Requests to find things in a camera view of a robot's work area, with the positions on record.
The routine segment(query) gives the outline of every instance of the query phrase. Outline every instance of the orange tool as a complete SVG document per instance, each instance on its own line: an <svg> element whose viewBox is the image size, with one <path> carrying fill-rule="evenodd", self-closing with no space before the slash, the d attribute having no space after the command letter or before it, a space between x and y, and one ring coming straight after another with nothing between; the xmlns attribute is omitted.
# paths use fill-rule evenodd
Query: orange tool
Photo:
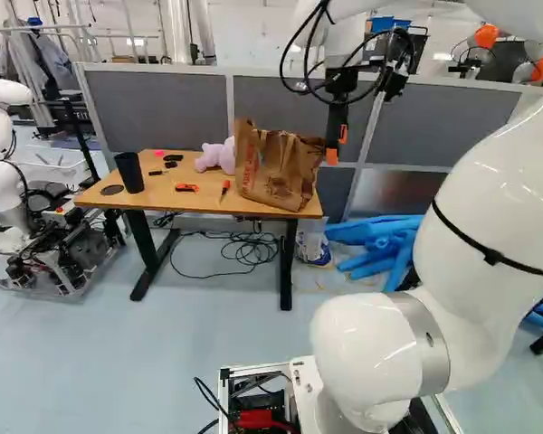
<svg viewBox="0 0 543 434"><path fill-rule="evenodd" d="M229 190L229 188L232 186L232 182L229 179L226 179L224 181L224 187L221 189L221 196L219 196L219 203L224 199L225 194Z"/></svg>
<svg viewBox="0 0 543 434"><path fill-rule="evenodd" d="M175 186L176 192L195 192L199 191L199 187L195 184L179 183Z"/></svg>

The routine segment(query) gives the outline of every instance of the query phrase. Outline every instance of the gray cubicle partition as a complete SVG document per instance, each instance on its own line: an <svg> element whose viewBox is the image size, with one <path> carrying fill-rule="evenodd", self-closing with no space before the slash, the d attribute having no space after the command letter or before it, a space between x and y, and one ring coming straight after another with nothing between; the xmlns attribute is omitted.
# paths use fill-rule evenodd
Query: gray cubicle partition
<svg viewBox="0 0 543 434"><path fill-rule="evenodd" d="M221 143L240 117L263 129L325 134L327 106L288 92L275 71L87 63L78 75L111 165L110 152ZM358 91L374 79L361 74ZM319 170L325 214L335 222L423 212L454 163L540 95L529 86L411 77L404 95L380 110L372 97L352 105L340 163Z"/></svg>
<svg viewBox="0 0 543 434"><path fill-rule="evenodd" d="M452 167L475 143L500 128L518 91L409 84L382 107L367 162Z"/></svg>
<svg viewBox="0 0 543 434"><path fill-rule="evenodd" d="M223 76L86 71L86 80L112 152L200 150L227 138Z"/></svg>

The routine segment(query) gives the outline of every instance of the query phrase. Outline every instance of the screwdriver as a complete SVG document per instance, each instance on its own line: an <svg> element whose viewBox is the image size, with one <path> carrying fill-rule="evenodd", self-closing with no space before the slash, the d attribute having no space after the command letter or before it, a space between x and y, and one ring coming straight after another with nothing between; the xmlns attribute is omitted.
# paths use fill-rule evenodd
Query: screwdriver
<svg viewBox="0 0 543 434"><path fill-rule="evenodd" d="M221 189L221 196L219 196L219 203L224 199L225 194L227 193L227 190L229 190L229 187L232 186L232 182L229 179L226 179L224 181L224 187Z"/></svg>

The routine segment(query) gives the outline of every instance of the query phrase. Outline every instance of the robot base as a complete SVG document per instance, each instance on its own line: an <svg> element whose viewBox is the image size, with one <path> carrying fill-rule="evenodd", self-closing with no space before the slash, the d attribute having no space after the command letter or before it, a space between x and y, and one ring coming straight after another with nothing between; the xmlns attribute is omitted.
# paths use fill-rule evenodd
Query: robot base
<svg viewBox="0 0 543 434"><path fill-rule="evenodd" d="M257 392L258 386L281 377L291 379L283 390L283 418L300 425L301 434L366 434L354 427L339 412L336 403L323 392L323 382L313 356L298 357L289 363L268 363L254 366L224 367L219 371L218 400L226 411L229 402L250 391ZM248 382L241 392L237 384ZM461 428L454 418L442 395L432 397L432 404L440 413L448 432L461 434ZM389 434L438 434L423 402L416 398L410 405L412 418L399 423ZM229 424L223 413L219 413L219 434L228 434Z"/></svg>

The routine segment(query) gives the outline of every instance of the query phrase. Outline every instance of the black band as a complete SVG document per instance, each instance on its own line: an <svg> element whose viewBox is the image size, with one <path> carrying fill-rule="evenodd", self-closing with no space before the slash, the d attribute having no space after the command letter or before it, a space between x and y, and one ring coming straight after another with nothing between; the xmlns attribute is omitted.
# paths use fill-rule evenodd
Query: black band
<svg viewBox="0 0 543 434"><path fill-rule="evenodd" d="M520 262L517 262L516 260L509 259L505 255L503 255L501 252L490 249L486 246L483 246L478 241L471 238L469 235L461 231L459 228L457 228L449 219L446 218L446 216L441 212L441 210L438 208L438 204L435 200L433 200L433 210L434 213L436 213L436 216L440 219L441 222L444 223L444 225L449 228L457 237L459 237L461 240L469 244L474 249L481 252L483 255L485 255L485 262L487 262L489 265L496 265L498 263L508 265L509 267L513 269L518 269L520 271L525 271L529 274L535 274L537 276L543 276L543 269L536 269L534 267L531 267L530 265L521 264Z"/></svg>
<svg viewBox="0 0 543 434"><path fill-rule="evenodd" d="M328 17L329 21L332 23L332 24L336 24L336 22L334 20L332 20L332 16L329 14L328 12L328 7L326 6L326 8L324 8L324 12L326 13L326 16Z"/></svg>

